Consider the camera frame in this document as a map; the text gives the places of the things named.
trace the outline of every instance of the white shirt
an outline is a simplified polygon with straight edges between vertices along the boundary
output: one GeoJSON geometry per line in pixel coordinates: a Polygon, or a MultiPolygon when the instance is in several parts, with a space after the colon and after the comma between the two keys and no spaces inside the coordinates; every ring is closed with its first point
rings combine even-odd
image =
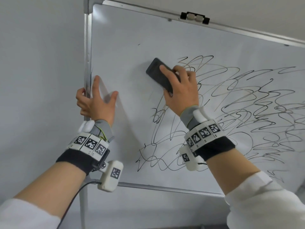
{"type": "MultiPolygon", "coordinates": [[[[305,205],[264,172],[247,178],[225,200],[231,209],[227,217],[230,229],[305,228],[305,205]]],[[[56,229],[59,222],[58,217],[19,199],[0,206],[0,228],[56,229]]]]}

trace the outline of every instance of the whiteboard frame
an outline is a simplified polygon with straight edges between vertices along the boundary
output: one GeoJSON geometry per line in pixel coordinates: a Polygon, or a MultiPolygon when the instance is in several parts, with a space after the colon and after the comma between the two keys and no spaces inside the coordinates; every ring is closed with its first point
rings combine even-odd
{"type": "MultiPolygon", "coordinates": [[[[270,34],[267,32],[261,32],[256,30],[250,30],[246,28],[237,28],[226,26],[219,23],[214,23],[210,21],[208,25],[204,25],[202,23],[198,23],[196,21],[182,20],[180,19],[180,13],[171,12],[167,10],[161,9],[153,9],[148,7],[143,7],[139,5],[124,3],[116,0],[84,0],[84,14],[85,14],[85,74],[84,74],[84,82],[86,89],[86,96],[90,97],[91,93],[91,53],[92,53],[92,13],[93,6],[95,4],[107,5],[112,7],[118,7],[121,9],[136,11],[140,13],[145,13],[149,15],[154,15],[162,18],[166,18],[168,20],[176,20],[180,22],[186,22],[190,24],[199,25],[202,27],[213,28],[217,30],[227,31],[235,34],[241,34],[245,36],[250,36],[253,38],[260,38],[272,42],[281,43],[284,45],[297,46],[305,48],[305,41],[290,38],[282,35],[270,34]]],[[[119,182],[118,186],[120,187],[130,187],[130,188],[139,188],[139,189],[148,189],[148,190],[157,190],[157,191],[169,191],[169,192],[178,192],[178,193],[187,193],[187,194],[198,194],[204,196],[212,196],[212,197],[224,197],[222,193],[212,193],[212,192],[204,192],[204,191],[192,191],[192,190],[184,190],[184,189],[176,189],[170,187],[160,187],[160,186],[151,186],[151,185],[142,185],[142,184],[134,184],[134,183],[126,183],[119,182]]]]}

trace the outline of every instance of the whiteboard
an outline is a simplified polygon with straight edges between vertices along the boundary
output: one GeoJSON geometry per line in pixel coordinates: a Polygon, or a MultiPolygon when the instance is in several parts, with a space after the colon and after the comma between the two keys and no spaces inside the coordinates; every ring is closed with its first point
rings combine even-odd
{"type": "Polygon", "coordinates": [[[94,5],[92,78],[119,91],[109,159],[122,182],[222,193],[207,166],[190,172],[186,127],[146,73],[158,57],[194,70],[200,105],[251,162],[291,191],[305,178],[305,50],[145,13],[94,5]]]}

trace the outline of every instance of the gray fabric cuff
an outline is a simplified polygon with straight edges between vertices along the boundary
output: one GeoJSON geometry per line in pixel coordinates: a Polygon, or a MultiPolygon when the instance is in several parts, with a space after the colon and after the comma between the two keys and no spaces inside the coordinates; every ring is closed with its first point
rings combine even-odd
{"type": "Polygon", "coordinates": [[[111,142],[114,139],[113,132],[111,130],[110,125],[105,120],[97,120],[95,121],[95,125],[93,129],[90,131],[91,134],[106,137],[108,142],[111,142]]]}
{"type": "Polygon", "coordinates": [[[180,120],[189,130],[192,130],[194,127],[199,125],[199,122],[195,119],[193,115],[193,111],[195,111],[198,108],[199,108],[198,105],[193,105],[191,107],[186,108],[180,115],[180,120]]]}

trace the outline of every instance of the hand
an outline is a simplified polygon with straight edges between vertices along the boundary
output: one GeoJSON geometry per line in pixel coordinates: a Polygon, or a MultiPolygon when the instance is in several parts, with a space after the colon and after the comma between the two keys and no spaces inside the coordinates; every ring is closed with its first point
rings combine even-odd
{"type": "Polygon", "coordinates": [[[105,120],[112,127],[114,121],[114,111],[116,98],[119,92],[113,92],[109,103],[105,103],[99,93],[99,79],[97,75],[94,78],[92,86],[93,98],[89,99],[83,95],[85,88],[78,89],[76,93],[77,106],[81,108],[81,115],[90,117],[92,120],[105,120]]]}
{"type": "Polygon", "coordinates": [[[181,83],[177,77],[166,69],[165,66],[160,66],[161,72],[168,78],[173,87],[173,96],[167,90],[164,90],[164,98],[166,105],[178,116],[188,107],[199,105],[199,97],[197,90],[196,73],[186,71],[181,66],[174,66],[173,70],[179,73],[181,83]]]}

